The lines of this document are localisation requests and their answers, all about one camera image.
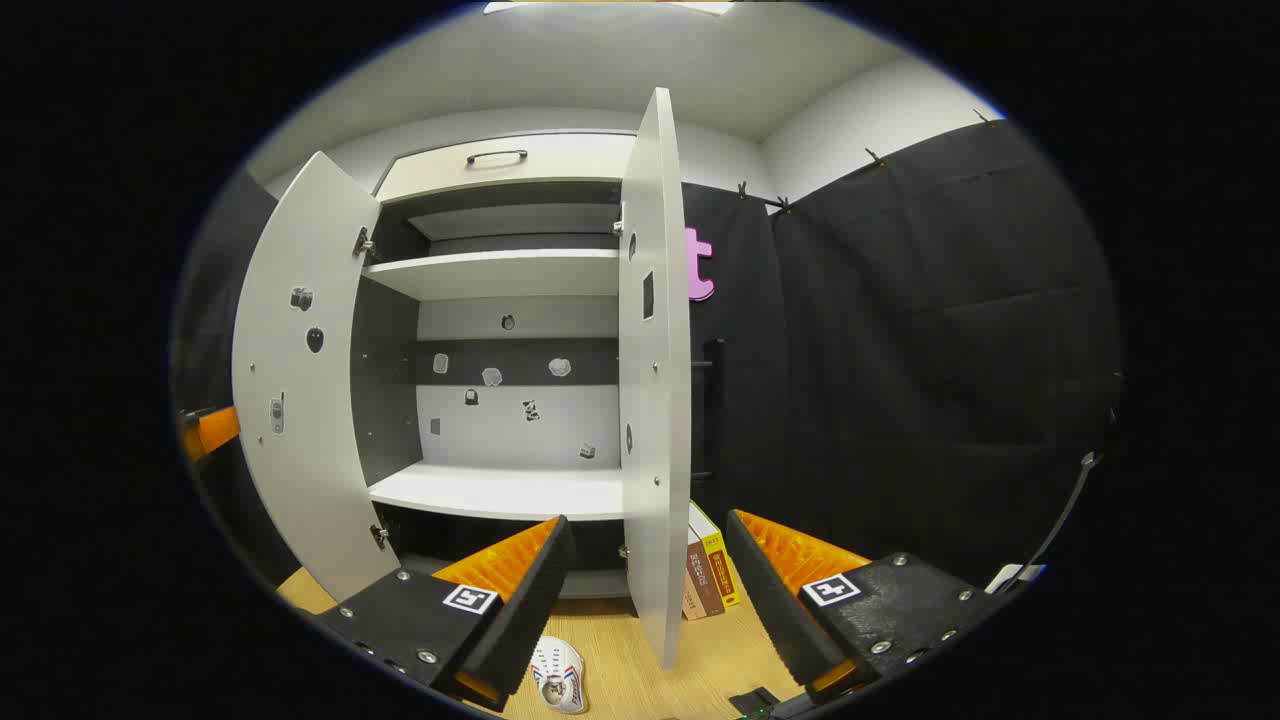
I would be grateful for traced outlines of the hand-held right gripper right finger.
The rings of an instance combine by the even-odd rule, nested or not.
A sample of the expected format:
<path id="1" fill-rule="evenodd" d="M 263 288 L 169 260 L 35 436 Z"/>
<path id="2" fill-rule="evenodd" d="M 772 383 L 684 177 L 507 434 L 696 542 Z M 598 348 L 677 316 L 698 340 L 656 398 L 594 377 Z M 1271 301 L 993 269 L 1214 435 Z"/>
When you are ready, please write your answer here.
<path id="1" fill-rule="evenodd" d="M 896 680 L 1001 607 L 913 553 L 868 559 L 739 509 L 724 542 L 776 653 L 814 703 Z"/>

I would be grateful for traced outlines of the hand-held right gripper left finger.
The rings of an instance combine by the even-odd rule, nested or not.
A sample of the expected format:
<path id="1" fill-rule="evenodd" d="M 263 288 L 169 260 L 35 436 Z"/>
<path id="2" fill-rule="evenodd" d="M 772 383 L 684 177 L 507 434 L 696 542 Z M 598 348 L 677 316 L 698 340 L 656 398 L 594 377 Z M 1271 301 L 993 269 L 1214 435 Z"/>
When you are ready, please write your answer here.
<path id="1" fill-rule="evenodd" d="M 392 675 L 498 712 L 530 673 L 575 559 L 568 518 L 553 516 L 433 573 L 397 568 L 317 620 Z"/>

